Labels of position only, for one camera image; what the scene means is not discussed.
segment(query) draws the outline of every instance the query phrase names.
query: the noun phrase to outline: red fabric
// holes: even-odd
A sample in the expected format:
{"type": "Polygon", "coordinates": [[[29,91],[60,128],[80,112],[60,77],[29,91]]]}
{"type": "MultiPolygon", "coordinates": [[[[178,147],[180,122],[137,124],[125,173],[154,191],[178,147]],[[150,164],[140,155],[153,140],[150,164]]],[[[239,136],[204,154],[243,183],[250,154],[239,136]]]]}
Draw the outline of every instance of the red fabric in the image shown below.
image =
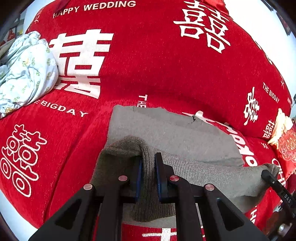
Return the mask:
{"type": "Polygon", "coordinates": [[[57,8],[55,10],[55,12],[59,12],[61,10],[63,10],[64,8],[66,8],[68,2],[70,2],[70,0],[58,0],[59,4],[57,5],[57,8]]]}
{"type": "Polygon", "coordinates": [[[285,179],[296,169],[296,128],[293,126],[279,139],[278,149],[274,147],[277,158],[283,167],[285,179]]]}
{"type": "Polygon", "coordinates": [[[41,226],[89,182],[116,104],[202,110],[239,130],[232,134],[243,139],[235,137],[248,165],[262,163],[243,135],[263,137],[278,108],[290,114],[291,98],[276,67],[228,16],[179,0],[108,2],[102,9],[71,0],[54,14],[58,4],[41,9],[28,30],[50,44],[56,89],[0,120],[0,189],[31,224],[41,226]],[[182,9],[195,12],[184,18],[182,9]],[[199,21],[179,23],[185,20],[199,21]],[[211,33],[210,20],[225,35],[211,33]],[[183,37],[182,26],[192,27],[183,37]],[[204,33],[198,38],[197,31],[204,33]],[[255,121],[244,116],[248,104],[252,117],[260,107],[255,121]]]}
{"type": "Polygon", "coordinates": [[[287,180],[287,183],[289,193],[293,193],[296,190],[296,174],[291,174],[287,180]]]}
{"type": "Polygon", "coordinates": [[[7,37],[7,41],[10,41],[12,39],[15,39],[15,33],[11,30],[9,30],[8,32],[8,37],[7,37]]]}
{"type": "Polygon", "coordinates": [[[123,224],[122,241],[177,241],[176,229],[146,228],[123,224]]]}
{"type": "MultiPolygon", "coordinates": [[[[272,163],[277,165],[280,170],[278,174],[278,181],[287,188],[286,179],[284,178],[284,173],[281,168],[280,163],[275,158],[275,153],[272,150],[270,145],[267,145],[267,142],[253,137],[244,137],[238,130],[221,124],[219,122],[213,121],[209,118],[209,115],[202,115],[200,119],[203,121],[212,124],[225,133],[231,135],[236,142],[236,145],[242,155],[242,158],[245,161],[244,166],[258,166],[264,163],[272,163]]],[[[267,220],[272,215],[274,208],[279,204],[280,198],[278,195],[269,188],[262,201],[245,215],[259,228],[263,229],[266,225],[267,220]]]]}
{"type": "Polygon", "coordinates": [[[203,0],[202,2],[229,16],[229,12],[223,0],[203,0]]]}

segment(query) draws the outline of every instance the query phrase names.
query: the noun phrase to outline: gray cloth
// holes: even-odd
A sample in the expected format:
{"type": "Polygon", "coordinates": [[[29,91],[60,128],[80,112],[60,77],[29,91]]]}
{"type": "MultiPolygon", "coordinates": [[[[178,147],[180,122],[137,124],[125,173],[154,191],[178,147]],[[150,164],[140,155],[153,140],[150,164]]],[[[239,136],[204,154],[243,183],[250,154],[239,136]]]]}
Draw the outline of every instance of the gray cloth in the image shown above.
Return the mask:
{"type": "Polygon", "coordinates": [[[113,109],[106,145],[125,136],[142,138],[149,146],[222,166],[242,166],[244,161],[230,135],[200,119],[162,108],[117,105],[113,109]]]}
{"type": "Polygon", "coordinates": [[[10,49],[15,39],[8,41],[0,47],[0,59],[10,49]]]}
{"type": "Polygon", "coordinates": [[[116,106],[110,121],[107,146],[99,155],[91,183],[102,185],[120,175],[128,176],[134,157],[142,156],[140,199],[129,216],[140,222],[173,216],[174,205],[159,204],[157,198],[154,154],[160,151],[163,162],[171,165],[176,175],[200,186],[214,184],[242,212],[246,212],[259,203],[267,189],[261,179],[262,170],[267,169],[277,175],[279,169],[272,164],[241,167],[241,156],[239,154],[238,158],[238,149],[232,137],[230,145],[229,137],[199,119],[193,121],[191,117],[160,108],[116,106]]]}

